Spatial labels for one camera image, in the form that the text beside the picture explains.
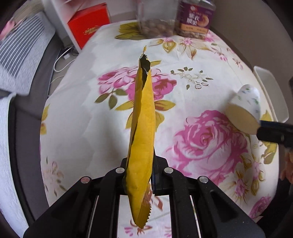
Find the floral paper cup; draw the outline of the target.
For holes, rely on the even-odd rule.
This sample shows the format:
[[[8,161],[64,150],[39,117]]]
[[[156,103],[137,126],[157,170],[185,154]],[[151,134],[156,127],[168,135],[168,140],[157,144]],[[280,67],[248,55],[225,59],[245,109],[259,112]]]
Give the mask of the floral paper cup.
[[[229,121],[239,131],[250,135],[256,135],[260,127],[260,113],[259,90],[250,84],[242,86],[225,109]]]

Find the yellow snack wrapper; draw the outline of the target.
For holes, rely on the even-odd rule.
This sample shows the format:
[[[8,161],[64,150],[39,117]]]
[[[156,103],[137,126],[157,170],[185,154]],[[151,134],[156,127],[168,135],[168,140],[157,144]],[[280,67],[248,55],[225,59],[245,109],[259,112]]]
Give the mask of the yellow snack wrapper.
[[[149,193],[154,136],[155,106],[151,62],[144,49],[139,58],[135,80],[131,135],[124,177],[124,188],[129,198],[133,221],[140,229],[144,228],[151,213]]]

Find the white trash bin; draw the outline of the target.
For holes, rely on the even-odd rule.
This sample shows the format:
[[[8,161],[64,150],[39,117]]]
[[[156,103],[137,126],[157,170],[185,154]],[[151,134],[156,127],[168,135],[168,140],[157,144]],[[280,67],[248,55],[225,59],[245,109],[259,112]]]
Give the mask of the white trash bin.
[[[289,110],[274,75],[269,70],[259,66],[253,67],[253,73],[261,85],[274,119],[277,122],[287,122],[289,119]]]

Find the floral tablecloth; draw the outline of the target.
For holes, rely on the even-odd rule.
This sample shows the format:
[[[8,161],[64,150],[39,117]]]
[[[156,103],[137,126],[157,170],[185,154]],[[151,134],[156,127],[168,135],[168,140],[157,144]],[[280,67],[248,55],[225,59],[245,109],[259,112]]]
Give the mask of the floral tablecloth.
[[[205,41],[134,37],[135,22],[98,30],[46,101],[41,170],[53,204],[81,177],[98,178],[127,156],[138,60],[152,63],[155,152],[184,175],[207,176],[258,220],[278,182],[276,144],[238,131],[230,98],[259,87],[253,72],[215,33]]]

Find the grey sofa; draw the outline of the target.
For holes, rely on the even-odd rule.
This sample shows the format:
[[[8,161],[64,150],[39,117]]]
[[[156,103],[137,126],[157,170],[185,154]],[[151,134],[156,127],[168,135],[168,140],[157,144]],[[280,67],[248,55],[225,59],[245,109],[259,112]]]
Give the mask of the grey sofa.
[[[11,96],[8,114],[10,166],[20,209],[28,223],[33,223],[48,209],[40,166],[41,117],[49,94],[53,66],[62,48],[55,31],[28,95],[1,89],[2,97]]]

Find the purple label cashew jar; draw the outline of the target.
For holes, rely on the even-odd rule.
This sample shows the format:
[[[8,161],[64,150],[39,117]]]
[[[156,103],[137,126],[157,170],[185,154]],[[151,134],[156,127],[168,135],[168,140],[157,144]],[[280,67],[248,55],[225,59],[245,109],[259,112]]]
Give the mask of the purple label cashew jar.
[[[204,40],[215,11],[214,1],[179,1],[176,32],[183,37]]]

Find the clear jar with nuts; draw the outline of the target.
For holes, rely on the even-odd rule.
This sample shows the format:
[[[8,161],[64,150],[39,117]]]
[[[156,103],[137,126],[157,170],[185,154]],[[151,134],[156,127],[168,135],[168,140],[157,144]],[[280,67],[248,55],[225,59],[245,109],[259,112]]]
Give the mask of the clear jar with nuts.
[[[174,33],[179,1],[137,1],[137,22],[147,38],[170,37]]]

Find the grey striped sofa cover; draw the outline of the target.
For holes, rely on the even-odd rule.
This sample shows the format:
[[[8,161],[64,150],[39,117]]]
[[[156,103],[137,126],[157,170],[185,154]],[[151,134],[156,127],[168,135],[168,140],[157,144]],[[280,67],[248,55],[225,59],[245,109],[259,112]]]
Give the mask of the grey striped sofa cover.
[[[1,42],[1,89],[26,96],[55,34],[43,12],[27,18]]]

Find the red gift box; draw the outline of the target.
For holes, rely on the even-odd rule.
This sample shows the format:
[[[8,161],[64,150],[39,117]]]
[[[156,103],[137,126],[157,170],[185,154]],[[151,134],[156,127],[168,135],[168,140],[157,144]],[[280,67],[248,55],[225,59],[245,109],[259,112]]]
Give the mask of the red gift box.
[[[107,24],[110,24],[110,16],[106,3],[78,10],[68,22],[80,49],[85,46],[101,26]]]

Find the white bookshelf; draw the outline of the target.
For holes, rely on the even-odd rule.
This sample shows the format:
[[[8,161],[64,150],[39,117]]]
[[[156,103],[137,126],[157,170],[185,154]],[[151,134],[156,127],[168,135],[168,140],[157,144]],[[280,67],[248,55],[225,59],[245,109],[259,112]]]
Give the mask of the white bookshelf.
[[[132,0],[108,0],[108,1],[42,1],[44,11],[56,28],[59,37],[65,45],[73,44],[78,52],[81,51],[72,31],[68,27],[68,21],[76,11],[106,3],[111,22],[134,20],[136,18],[136,1]]]

